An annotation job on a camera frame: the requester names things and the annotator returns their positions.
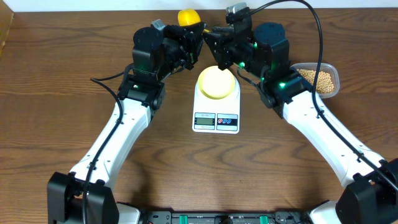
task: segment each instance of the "wood grain surface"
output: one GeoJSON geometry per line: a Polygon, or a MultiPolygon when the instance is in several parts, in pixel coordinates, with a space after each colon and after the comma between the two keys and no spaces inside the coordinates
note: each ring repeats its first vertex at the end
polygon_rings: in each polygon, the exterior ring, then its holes
{"type": "MultiPolygon", "coordinates": [[[[387,160],[398,157],[398,9],[318,9],[324,62],[341,90],[325,100],[340,121],[387,160]]],[[[0,58],[0,223],[45,223],[46,186],[68,173],[108,121],[114,101],[89,81],[132,62],[132,36],[177,11],[17,13],[0,58]]],[[[199,11],[210,26],[224,11],[199,11]]],[[[293,63],[315,62],[318,34],[305,9],[253,17],[284,25],[293,63]]],[[[206,45],[192,71],[167,79],[166,98],[139,136],[116,184],[117,201],[174,210],[308,209],[339,199],[330,166],[294,127],[241,83],[237,135],[194,133],[193,90],[215,61],[206,45]]],[[[117,90],[120,80],[109,86],[117,90]]]]}

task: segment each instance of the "green connector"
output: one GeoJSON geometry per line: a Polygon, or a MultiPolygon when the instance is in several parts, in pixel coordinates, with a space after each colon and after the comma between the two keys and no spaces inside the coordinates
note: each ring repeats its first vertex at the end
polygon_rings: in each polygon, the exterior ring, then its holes
{"type": "Polygon", "coordinates": [[[188,224],[188,216],[187,215],[180,215],[180,224],[188,224]]]}
{"type": "Polygon", "coordinates": [[[267,216],[261,216],[260,217],[260,224],[268,224],[268,217],[267,216]]]}

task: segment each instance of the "cable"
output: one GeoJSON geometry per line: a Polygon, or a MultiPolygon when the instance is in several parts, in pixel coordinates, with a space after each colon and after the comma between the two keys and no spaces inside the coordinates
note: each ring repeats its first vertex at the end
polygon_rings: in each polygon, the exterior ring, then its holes
{"type": "Polygon", "coordinates": [[[166,75],[165,77],[163,77],[163,78],[161,79],[161,82],[163,82],[167,77],[169,77],[169,76],[171,76],[171,75],[174,75],[174,74],[176,74],[176,73],[179,73],[179,72],[184,71],[187,62],[186,62],[184,59],[181,59],[181,60],[179,60],[178,62],[180,62],[180,65],[179,65],[179,66],[181,66],[181,68],[179,68],[178,70],[176,70],[176,71],[174,71],[174,72],[170,72],[170,74],[166,75]]]}
{"type": "Polygon", "coordinates": [[[241,75],[241,73],[239,72],[241,69],[241,67],[238,66],[238,69],[236,69],[236,73],[239,75],[239,77],[241,77],[243,80],[245,80],[246,82],[248,82],[249,84],[251,84],[252,86],[257,88],[257,85],[250,79],[244,77],[243,75],[241,75]]]}
{"type": "Polygon", "coordinates": [[[110,80],[112,78],[119,77],[119,76],[121,76],[123,74],[124,74],[124,72],[121,72],[121,73],[119,73],[117,75],[114,75],[114,76],[111,76],[111,77],[108,77],[108,78],[91,78],[90,79],[91,81],[93,81],[93,82],[99,84],[100,86],[104,87],[108,92],[110,92],[110,94],[116,100],[116,103],[118,104],[118,108],[119,108],[119,118],[116,120],[116,123],[113,126],[113,129],[108,134],[108,136],[106,137],[106,139],[102,143],[101,147],[99,147],[99,149],[98,149],[97,153],[95,154],[93,160],[90,162],[90,167],[88,168],[86,180],[85,180],[85,183],[83,185],[83,203],[82,203],[83,211],[82,212],[83,212],[83,223],[84,224],[88,223],[87,222],[87,188],[88,188],[88,184],[90,183],[91,173],[93,172],[93,170],[95,168],[95,164],[96,164],[99,156],[101,155],[103,149],[105,148],[105,146],[108,143],[108,141],[111,139],[113,133],[116,131],[116,129],[118,128],[118,126],[121,123],[122,118],[123,118],[123,108],[122,108],[122,104],[120,103],[120,100],[119,100],[118,96],[115,94],[114,91],[112,91],[104,83],[101,83],[100,80],[110,80]]]}
{"type": "Polygon", "coordinates": [[[134,63],[131,63],[128,66],[126,66],[126,68],[124,68],[123,79],[122,79],[122,83],[120,84],[121,86],[123,86],[127,82],[127,79],[129,77],[129,72],[133,68],[134,68],[134,63]]]}
{"type": "Polygon", "coordinates": [[[265,72],[268,73],[268,69],[269,69],[269,66],[268,66],[268,65],[263,66],[262,69],[261,69],[261,75],[260,75],[260,88],[261,88],[261,91],[262,91],[263,93],[265,93],[265,91],[264,91],[264,73],[265,73],[265,72]]]}
{"type": "Polygon", "coordinates": [[[117,75],[114,75],[114,76],[111,76],[111,77],[106,77],[106,78],[93,78],[93,79],[95,79],[95,80],[97,80],[97,81],[106,81],[106,80],[111,80],[111,79],[113,79],[113,78],[117,78],[117,77],[119,77],[119,76],[121,76],[121,75],[123,75],[124,74],[124,72],[121,72],[121,73],[119,73],[119,74],[117,74],[117,75]]]}
{"type": "Polygon", "coordinates": [[[311,13],[313,14],[314,18],[315,18],[315,22],[317,23],[317,27],[318,27],[318,33],[319,33],[319,56],[318,56],[318,65],[317,65],[317,70],[315,72],[315,78],[313,81],[313,85],[312,85],[312,101],[313,101],[313,105],[314,108],[316,109],[318,115],[321,117],[321,119],[325,122],[325,124],[334,132],[334,134],[340,138],[340,140],[342,140],[349,149],[352,150],[352,152],[354,154],[356,154],[358,156],[359,159],[362,159],[362,161],[364,161],[369,167],[371,167],[377,174],[379,174],[380,177],[382,177],[382,179],[384,179],[395,191],[398,192],[398,187],[396,186],[395,183],[393,183],[385,174],[383,174],[379,168],[374,165],[370,160],[368,160],[368,158],[365,157],[365,155],[363,153],[360,153],[353,145],[351,145],[347,139],[344,138],[344,136],[342,136],[336,129],[335,127],[326,119],[325,115],[323,114],[323,111],[318,107],[318,103],[317,103],[317,98],[316,98],[316,92],[317,92],[317,81],[318,81],[318,76],[319,76],[319,70],[320,70],[320,66],[322,63],[322,53],[323,53],[323,37],[322,37],[322,28],[321,28],[321,24],[318,18],[318,15],[316,14],[315,10],[313,9],[313,7],[311,5],[309,5],[309,3],[303,1],[303,0],[276,0],[276,1],[272,1],[269,2],[263,6],[258,7],[257,9],[247,13],[244,17],[248,17],[251,16],[261,10],[263,10],[266,7],[269,7],[273,4],[277,4],[280,2],[287,2],[287,1],[295,1],[295,2],[299,2],[304,4],[305,6],[308,7],[308,9],[311,11],[311,13]]]}

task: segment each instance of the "white scale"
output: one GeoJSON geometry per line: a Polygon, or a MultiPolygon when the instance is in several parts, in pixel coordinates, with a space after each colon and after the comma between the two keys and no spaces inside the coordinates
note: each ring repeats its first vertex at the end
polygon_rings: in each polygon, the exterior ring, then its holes
{"type": "Polygon", "coordinates": [[[203,133],[239,132],[241,87],[228,70],[217,66],[201,72],[195,86],[192,129],[203,133]]]}

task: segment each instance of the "yellow ball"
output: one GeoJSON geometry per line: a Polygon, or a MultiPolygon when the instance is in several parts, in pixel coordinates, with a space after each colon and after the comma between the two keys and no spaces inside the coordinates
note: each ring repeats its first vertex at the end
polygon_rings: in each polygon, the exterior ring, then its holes
{"type": "Polygon", "coordinates": [[[178,24],[189,26],[200,22],[199,14],[193,9],[181,10],[178,12],[178,24]]]}
{"type": "Polygon", "coordinates": [[[228,69],[221,71],[217,66],[211,66],[199,75],[198,87],[207,98],[220,100],[233,92],[235,77],[228,69]]]}

